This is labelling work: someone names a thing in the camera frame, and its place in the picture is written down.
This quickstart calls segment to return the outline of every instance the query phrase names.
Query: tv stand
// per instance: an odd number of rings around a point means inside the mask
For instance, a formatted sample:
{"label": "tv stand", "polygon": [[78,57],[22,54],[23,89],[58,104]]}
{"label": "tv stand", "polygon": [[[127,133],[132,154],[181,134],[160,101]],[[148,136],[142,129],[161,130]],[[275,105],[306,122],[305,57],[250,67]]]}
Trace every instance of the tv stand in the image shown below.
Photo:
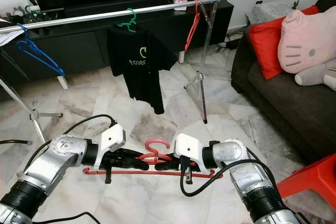
{"label": "tv stand", "polygon": [[[122,10],[128,7],[139,8],[129,6],[129,2],[119,3],[114,5],[114,7]],[[211,5],[205,5],[205,9],[208,13],[210,13],[210,7]],[[217,44],[224,41],[233,8],[234,6],[228,1],[221,1],[218,4],[210,44]],[[159,12],[137,14],[137,24],[154,33],[171,51],[179,53],[184,51],[184,46],[194,17],[195,7],[190,6],[186,11],[169,9]],[[130,16],[105,18],[37,28],[29,30],[28,32],[30,39],[34,41],[42,51],[50,55],[59,66],[62,67],[66,74],[83,73],[110,65],[107,51],[107,29],[114,23],[119,24],[128,22],[129,20]],[[193,40],[191,41],[190,49],[203,47],[207,27],[207,22],[204,18],[201,18]],[[56,77],[56,72],[45,67],[17,48],[16,43],[21,39],[24,39],[24,35],[21,35],[2,47],[2,50],[10,55],[31,81]],[[4,57],[0,57],[0,75],[11,85],[27,82]]]}
{"label": "tv stand", "polygon": [[172,3],[172,0],[120,0],[116,2],[68,7],[64,9],[64,13],[66,18],[72,18],[100,13],[118,12],[126,10],[127,8],[138,9]]}

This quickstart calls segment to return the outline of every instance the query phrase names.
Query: marble floor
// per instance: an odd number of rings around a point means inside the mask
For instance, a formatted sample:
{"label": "marble floor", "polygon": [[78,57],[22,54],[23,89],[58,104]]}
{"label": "marble floor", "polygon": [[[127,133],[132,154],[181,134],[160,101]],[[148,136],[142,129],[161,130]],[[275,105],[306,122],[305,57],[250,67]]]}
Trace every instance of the marble floor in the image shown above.
{"label": "marble floor", "polygon": [[[173,142],[183,132],[207,143],[238,138],[251,148],[273,171],[276,181],[303,167],[300,156],[276,128],[244,95],[230,86],[234,50],[211,46],[205,61],[205,97],[209,113],[204,124],[199,110],[198,83],[187,90],[183,86],[195,75],[201,49],[185,55],[185,63],[176,63],[171,71],[160,72],[165,113],[156,115],[145,102],[129,98],[123,76],[113,77],[109,68],[66,76],[69,90],[56,79],[15,87],[24,100],[40,112],[62,112],[62,118],[40,120],[45,136],[52,139],[74,123],[95,114],[109,114],[126,131],[125,148],[146,152],[148,138]],[[97,141],[108,128],[106,119],[96,119],[73,130],[78,137]],[[39,146],[37,134],[27,114],[0,91],[0,141],[32,140],[33,145],[0,145],[0,196],[16,181],[31,153]],[[170,150],[158,148],[162,153]],[[194,179],[187,190],[204,183]],[[311,223],[336,223],[334,210],[316,193],[306,191],[285,199],[301,211]],[[178,177],[155,175],[114,175],[112,184],[104,176],[85,175],[81,168],[68,169],[63,181],[39,209],[35,221],[74,216],[89,211],[104,223],[252,223],[229,175],[225,174],[193,198],[183,196]],[[82,217],[71,223],[94,223]]]}

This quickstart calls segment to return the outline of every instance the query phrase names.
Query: green hanger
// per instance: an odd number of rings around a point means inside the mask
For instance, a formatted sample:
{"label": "green hanger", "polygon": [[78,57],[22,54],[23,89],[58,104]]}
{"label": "green hanger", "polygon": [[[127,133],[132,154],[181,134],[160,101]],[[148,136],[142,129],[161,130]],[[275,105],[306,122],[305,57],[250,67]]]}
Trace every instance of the green hanger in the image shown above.
{"label": "green hanger", "polygon": [[127,8],[127,10],[132,11],[134,17],[130,20],[129,23],[121,23],[121,24],[118,24],[118,26],[120,26],[120,27],[122,27],[122,26],[127,26],[128,31],[131,31],[132,33],[136,33],[136,31],[130,29],[130,26],[131,26],[131,25],[136,25],[136,24],[137,24],[137,23],[135,22],[135,20],[136,20],[136,13],[135,13],[135,12],[133,11],[133,9],[131,9],[131,8]]}

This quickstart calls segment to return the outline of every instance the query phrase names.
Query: stuffed toy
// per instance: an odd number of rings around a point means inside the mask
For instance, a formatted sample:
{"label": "stuffed toy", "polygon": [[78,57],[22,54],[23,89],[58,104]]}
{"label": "stuffed toy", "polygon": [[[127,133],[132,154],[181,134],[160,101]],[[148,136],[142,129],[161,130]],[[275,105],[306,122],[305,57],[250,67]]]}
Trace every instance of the stuffed toy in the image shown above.
{"label": "stuffed toy", "polygon": [[336,59],[299,72],[295,75],[295,82],[302,86],[324,83],[336,91]]}
{"label": "stuffed toy", "polygon": [[278,59],[282,69],[298,73],[336,58],[336,6],[324,13],[299,10],[282,22]]}

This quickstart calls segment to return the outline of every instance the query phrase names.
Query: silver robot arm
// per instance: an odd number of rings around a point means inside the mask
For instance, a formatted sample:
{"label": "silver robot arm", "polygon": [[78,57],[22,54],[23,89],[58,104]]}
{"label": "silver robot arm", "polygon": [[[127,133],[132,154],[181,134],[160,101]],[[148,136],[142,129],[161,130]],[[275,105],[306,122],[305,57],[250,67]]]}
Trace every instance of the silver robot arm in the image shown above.
{"label": "silver robot arm", "polygon": [[125,132],[119,124],[103,132],[99,144],[70,135],[56,137],[0,200],[0,224],[31,224],[69,167],[83,164],[98,170],[104,153],[124,144]]}
{"label": "silver robot arm", "polygon": [[[211,168],[223,168],[233,162],[250,159],[247,148],[237,139],[226,140],[224,143],[214,141],[209,147],[205,147],[196,138],[185,134],[177,136],[174,155],[179,158],[182,156],[190,158],[204,173],[209,173]],[[308,223],[301,214],[295,214],[283,204],[278,190],[260,165],[238,164],[230,168],[229,172],[255,224]]]}

